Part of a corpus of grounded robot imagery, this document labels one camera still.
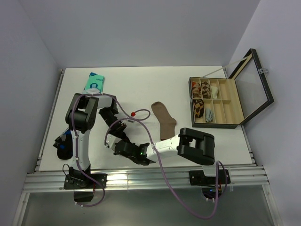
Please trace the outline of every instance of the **transparent panel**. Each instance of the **transparent panel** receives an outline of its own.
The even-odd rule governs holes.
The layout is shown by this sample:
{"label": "transparent panel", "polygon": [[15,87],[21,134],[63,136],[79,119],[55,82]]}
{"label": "transparent panel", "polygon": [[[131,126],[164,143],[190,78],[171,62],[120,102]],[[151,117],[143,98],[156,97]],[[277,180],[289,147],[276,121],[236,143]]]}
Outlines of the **transparent panel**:
{"label": "transparent panel", "polygon": [[263,84],[253,60],[236,77],[235,83],[244,118],[267,102],[268,98],[264,92]]}
{"label": "transparent panel", "polygon": [[[184,202],[202,215],[214,207],[199,187],[177,189]],[[23,226],[271,226],[262,186],[236,186],[218,201],[216,215],[200,220],[189,214],[168,189],[106,191],[95,207],[74,205],[72,192],[31,194]]]}

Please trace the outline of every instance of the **white table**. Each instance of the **white table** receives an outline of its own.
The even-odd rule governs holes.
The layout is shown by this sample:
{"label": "white table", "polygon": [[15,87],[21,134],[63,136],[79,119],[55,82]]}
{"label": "white table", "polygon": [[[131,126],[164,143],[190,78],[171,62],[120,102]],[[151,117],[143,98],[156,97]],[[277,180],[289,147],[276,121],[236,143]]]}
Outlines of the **white table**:
{"label": "white table", "polygon": [[[221,68],[220,66],[179,66],[179,67],[112,67],[112,68],[68,68],[65,70],[57,102],[49,126],[42,152],[40,171],[61,171],[64,163],[53,147],[54,140],[67,128],[65,115],[75,93],[81,93],[91,72],[105,77],[105,93],[115,95],[126,112],[147,108],[160,101],[164,103],[171,116],[177,120],[175,133],[180,128],[191,127],[188,79],[200,77]],[[210,77],[224,78],[223,70]],[[160,125],[152,113],[144,121],[153,140],[160,140]],[[98,115],[90,134],[89,158],[92,169],[130,169],[159,167],[158,163],[141,166],[121,156],[115,156],[112,150],[104,147],[104,135],[107,125]],[[242,128],[206,129],[194,128],[215,137],[215,158],[225,165],[252,164]],[[130,140],[137,144],[149,142],[144,128],[138,123],[128,123],[125,130]],[[180,156],[163,159],[165,167],[195,166],[196,164]]]}

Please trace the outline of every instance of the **storage box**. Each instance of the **storage box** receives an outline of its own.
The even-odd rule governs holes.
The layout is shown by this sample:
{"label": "storage box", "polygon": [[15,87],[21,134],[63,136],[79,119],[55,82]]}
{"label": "storage box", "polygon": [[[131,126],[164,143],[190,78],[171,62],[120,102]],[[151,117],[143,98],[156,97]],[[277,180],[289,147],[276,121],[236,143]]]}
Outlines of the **storage box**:
{"label": "storage box", "polygon": [[[266,72],[267,69],[262,68],[256,50],[250,49],[228,79],[190,77],[192,127],[235,129],[237,125],[244,125],[250,121],[274,102],[265,77]],[[206,85],[204,82],[209,84],[210,97],[207,97],[206,91],[202,88],[200,94],[195,89],[198,85],[200,87],[202,84]],[[212,87],[218,88],[216,99],[213,98]],[[195,115],[194,103],[201,100],[204,102],[204,113],[198,116]],[[213,113],[211,122],[206,122],[207,108]]]}

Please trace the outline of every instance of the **gray floor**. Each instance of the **gray floor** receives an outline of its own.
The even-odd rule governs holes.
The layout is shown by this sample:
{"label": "gray floor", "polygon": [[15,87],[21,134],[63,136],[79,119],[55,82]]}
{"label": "gray floor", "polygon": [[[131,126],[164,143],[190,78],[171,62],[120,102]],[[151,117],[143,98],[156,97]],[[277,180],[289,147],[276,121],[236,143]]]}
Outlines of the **gray floor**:
{"label": "gray floor", "polygon": [[[202,215],[213,209],[200,188],[179,189],[178,194]],[[234,187],[221,197],[216,215],[199,220],[189,214],[169,190],[107,191],[96,207],[74,205],[73,193],[31,194],[23,226],[271,226],[261,186]]]}

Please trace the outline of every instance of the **open glass lid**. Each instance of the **open glass lid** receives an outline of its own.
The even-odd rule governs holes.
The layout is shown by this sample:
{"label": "open glass lid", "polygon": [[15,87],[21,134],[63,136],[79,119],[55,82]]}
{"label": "open glass lid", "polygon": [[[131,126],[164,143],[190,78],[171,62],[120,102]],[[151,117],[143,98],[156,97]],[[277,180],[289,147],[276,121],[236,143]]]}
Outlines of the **open glass lid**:
{"label": "open glass lid", "polygon": [[266,69],[262,68],[256,50],[251,48],[229,77],[232,87],[237,89],[240,102],[236,112],[240,125],[250,121],[274,102],[265,72]]}

